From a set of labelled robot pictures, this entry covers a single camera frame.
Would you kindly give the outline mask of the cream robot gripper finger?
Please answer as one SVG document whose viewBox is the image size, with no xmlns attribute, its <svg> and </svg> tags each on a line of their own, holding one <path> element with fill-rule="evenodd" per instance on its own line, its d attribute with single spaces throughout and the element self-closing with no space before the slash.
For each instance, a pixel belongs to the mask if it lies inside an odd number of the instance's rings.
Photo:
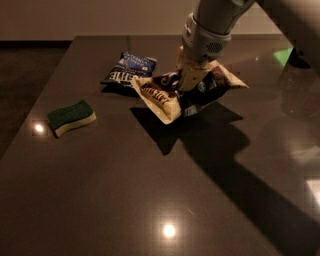
<svg viewBox="0 0 320 256">
<path fill-rule="evenodd" d="M 178 90 L 190 91 L 211 71 L 211 63 L 208 61 L 194 62 L 184 54 L 184 48 L 178 50 L 176 68 L 180 74 Z"/>
</svg>

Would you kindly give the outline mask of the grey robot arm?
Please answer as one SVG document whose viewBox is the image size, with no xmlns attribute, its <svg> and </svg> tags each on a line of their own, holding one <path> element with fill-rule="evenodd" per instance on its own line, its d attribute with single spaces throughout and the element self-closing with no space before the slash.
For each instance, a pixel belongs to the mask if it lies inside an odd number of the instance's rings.
<svg viewBox="0 0 320 256">
<path fill-rule="evenodd" d="M 280 33 L 320 73 L 320 0 L 197 0 L 182 33 L 180 90 L 207 75 L 234 32 Z"/>
</svg>

